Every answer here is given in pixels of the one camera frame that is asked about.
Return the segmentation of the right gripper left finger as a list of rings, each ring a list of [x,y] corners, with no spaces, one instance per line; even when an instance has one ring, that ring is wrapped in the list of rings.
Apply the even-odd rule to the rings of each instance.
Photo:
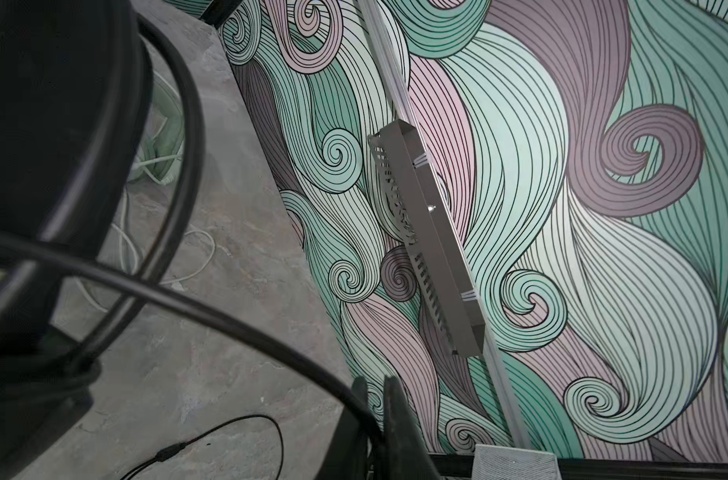
[[[369,478],[369,438],[357,417],[345,407],[316,480],[365,480]]]

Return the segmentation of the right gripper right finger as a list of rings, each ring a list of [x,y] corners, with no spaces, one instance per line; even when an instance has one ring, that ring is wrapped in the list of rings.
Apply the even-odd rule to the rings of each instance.
[[[440,479],[396,377],[384,383],[384,443],[378,448],[379,479]]]

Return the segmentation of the black blue headphones with cable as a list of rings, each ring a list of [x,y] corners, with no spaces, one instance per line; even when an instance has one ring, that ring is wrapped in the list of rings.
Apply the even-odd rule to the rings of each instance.
[[[149,53],[182,96],[175,195],[136,274],[96,260],[152,96]],[[100,355],[147,304],[281,363],[337,398],[378,455],[366,403],[279,340],[161,286],[193,213],[205,131],[180,53],[127,1],[0,1],[0,479],[42,455],[90,409]]]

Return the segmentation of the clear plastic wall bin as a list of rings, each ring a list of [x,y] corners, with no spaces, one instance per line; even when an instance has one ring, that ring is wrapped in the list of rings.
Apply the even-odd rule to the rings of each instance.
[[[472,480],[561,480],[553,453],[511,447],[477,445]]]

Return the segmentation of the black perforated wall tray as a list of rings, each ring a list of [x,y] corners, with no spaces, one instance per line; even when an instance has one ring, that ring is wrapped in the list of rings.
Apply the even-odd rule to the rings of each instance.
[[[395,120],[370,136],[369,144],[430,317],[453,354],[480,356],[484,313],[418,129]]]

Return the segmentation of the aluminium wall rail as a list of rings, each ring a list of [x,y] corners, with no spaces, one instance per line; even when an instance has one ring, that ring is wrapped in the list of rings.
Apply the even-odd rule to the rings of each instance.
[[[441,195],[433,158],[423,143],[408,90],[397,65],[380,8],[359,4],[383,88],[395,118],[369,138],[380,182],[387,195],[417,282],[452,354],[485,361],[514,447],[531,441],[468,262]]]

